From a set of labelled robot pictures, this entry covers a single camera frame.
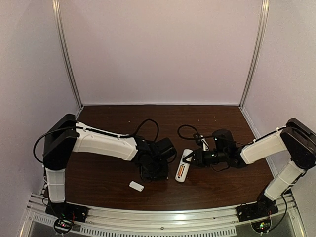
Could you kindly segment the white remote control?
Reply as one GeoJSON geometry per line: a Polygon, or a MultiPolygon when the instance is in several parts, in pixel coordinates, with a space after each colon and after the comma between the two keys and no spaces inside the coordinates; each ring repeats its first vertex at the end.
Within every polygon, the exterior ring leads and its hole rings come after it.
{"type": "Polygon", "coordinates": [[[185,149],[181,155],[178,169],[175,175],[175,180],[179,183],[183,183],[186,180],[187,173],[191,164],[193,156],[193,150],[185,149]]]}

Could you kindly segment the white battery cover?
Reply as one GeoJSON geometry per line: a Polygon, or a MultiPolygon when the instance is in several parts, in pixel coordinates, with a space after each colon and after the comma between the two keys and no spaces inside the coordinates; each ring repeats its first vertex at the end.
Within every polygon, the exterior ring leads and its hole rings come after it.
{"type": "Polygon", "coordinates": [[[132,188],[132,189],[135,189],[139,192],[142,192],[144,190],[144,186],[139,184],[139,183],[136,183],[135,181],[131,181],[129,183],[129,187],[132,188]]]}

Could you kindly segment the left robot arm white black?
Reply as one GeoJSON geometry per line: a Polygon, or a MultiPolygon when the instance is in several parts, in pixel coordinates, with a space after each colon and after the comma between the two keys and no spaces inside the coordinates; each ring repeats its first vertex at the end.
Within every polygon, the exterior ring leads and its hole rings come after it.
{"type": "Polygon", "coordinates": [[[65,173],[72,153],[92,153],[135,163],[140,177],[146,181],[168,178],[169,164],[177,151],[169,138],[147,140],[138,135],[104,131],[66,114],[33,146],[34,158],[42,164],[48,186],[48,206],[53,213],[61,212],[66,202],[65,173]]]}

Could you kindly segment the orange battery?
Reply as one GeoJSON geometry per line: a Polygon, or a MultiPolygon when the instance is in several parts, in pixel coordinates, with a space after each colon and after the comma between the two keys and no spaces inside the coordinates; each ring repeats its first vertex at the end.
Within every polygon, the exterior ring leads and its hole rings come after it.
{"type": "Polygon", "coordinates": [[[183,168],[184,168],[184,167],[183,167],[182,165],[179,166],[177,175],[180,176],[180,177],[182,176],[183,168]]]}

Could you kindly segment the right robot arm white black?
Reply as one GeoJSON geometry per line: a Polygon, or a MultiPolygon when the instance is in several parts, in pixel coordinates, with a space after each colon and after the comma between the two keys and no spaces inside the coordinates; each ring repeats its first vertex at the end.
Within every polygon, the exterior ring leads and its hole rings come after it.
{"type": "Polygon", "coordinates": [[[200,148],[184,150],[178,168],[180,174],[176,176],[178,181],[184,180],[190,166],[212,167],[225,163],[230,168],[245,168],[282,153],[289,156],[288,162],[261,191],[256,202],[238,208],[239,215],[251,213],[265,216],[276,213],[276,200],[316,165],[316,134],[295,118],[245,145],[235,141],[227,129],[216,130],[209,137],[214,140],[214,149],[210,149],[207,136],[199,132],[193,135],[191,139],[200,148]]]}

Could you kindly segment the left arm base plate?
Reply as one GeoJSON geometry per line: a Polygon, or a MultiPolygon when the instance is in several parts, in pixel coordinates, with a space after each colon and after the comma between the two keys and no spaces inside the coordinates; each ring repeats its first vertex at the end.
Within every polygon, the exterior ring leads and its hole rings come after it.
{"type": "Polygon", "coordinates": [[[83,223],[86,221],[88,211],[89,208],[86,206],[70,204],[67,202],[49,202],[45,210],[46,214],[53,215],[57,218],[64,217],[67,220],[73,220],[83,223]]]}

